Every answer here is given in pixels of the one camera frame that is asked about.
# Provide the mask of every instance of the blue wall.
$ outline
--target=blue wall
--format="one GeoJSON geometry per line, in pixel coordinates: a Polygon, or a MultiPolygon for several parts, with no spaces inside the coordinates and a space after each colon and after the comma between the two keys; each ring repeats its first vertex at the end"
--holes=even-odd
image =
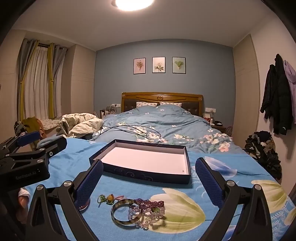
{"type": "Polygon", "coordinates": [[[235,72],[232,48],[209,42],[158,39],[97,51],[94,109],[121,103],[122,92],[202,94],[204,107],[216,108],[215,120],[232,126],[235,72]],[[172,57],[186,57],[186,74],[172,73],[172,57]],[[152,57],[166,57],[166,73],[152,73],[152,57]],[[134,58],[146,58],[146,74],[133,74],[134,58]]]}

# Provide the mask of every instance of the framed picture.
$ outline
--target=framed picture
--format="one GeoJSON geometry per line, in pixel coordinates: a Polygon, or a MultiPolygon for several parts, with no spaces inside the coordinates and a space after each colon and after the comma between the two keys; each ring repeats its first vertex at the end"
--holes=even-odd
{"type": "Polygon", "coordinates": [[[152,73],[165,73],[165,57],[152,58],[152,73]]]}
{"type": "Polygon", "coordinates": [[[133,74],[146,73],[146,58],[135,58],[133,60],[133,74]]]}
{"type": "Polygon", "coordinates": [[[186,58],[173,57],[173,73],[186,74],[186,58]]]}

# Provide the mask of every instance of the ceiling light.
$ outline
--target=ceiling light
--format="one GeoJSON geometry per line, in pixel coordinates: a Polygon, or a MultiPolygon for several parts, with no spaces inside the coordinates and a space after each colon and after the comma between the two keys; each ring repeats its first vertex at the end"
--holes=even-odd
{"type": "Polygon", "coordinates": [[[146,8],[154,0],[115,0],[116,6],[123,11],[135,11],[146,8]]]}

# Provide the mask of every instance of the white comforter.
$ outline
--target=white comforter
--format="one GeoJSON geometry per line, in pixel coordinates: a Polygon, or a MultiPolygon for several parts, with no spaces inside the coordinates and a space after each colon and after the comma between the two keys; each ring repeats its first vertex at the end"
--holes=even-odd
{"type": "Polygon", "coordinates": [[[75,113],[63,115],[59,122],[60,130],[57,129],[57,135],[66,135],[67,137],[81,137],[85,134],[97,132],[104,121],[89,113],[75,113]]]}

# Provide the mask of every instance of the floral pillowcase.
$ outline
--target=floral pillowcase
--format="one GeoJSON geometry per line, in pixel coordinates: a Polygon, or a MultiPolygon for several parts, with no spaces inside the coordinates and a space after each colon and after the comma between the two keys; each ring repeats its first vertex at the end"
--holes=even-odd
{"type": "Polygon", "coordinates": [[[173,104],[173,105],[177,105],[179,107],[181,107],[182,103],[173,103],[173,102],[160,102],[160,104],[173,104]]]}
{"type": "Polygon", "coordinates": [[[137,108],[144,106],[144,105],[150,105],[150,106],[157,106],[157,103],[148,103],[148,102],[137,102],[137,108]]]}

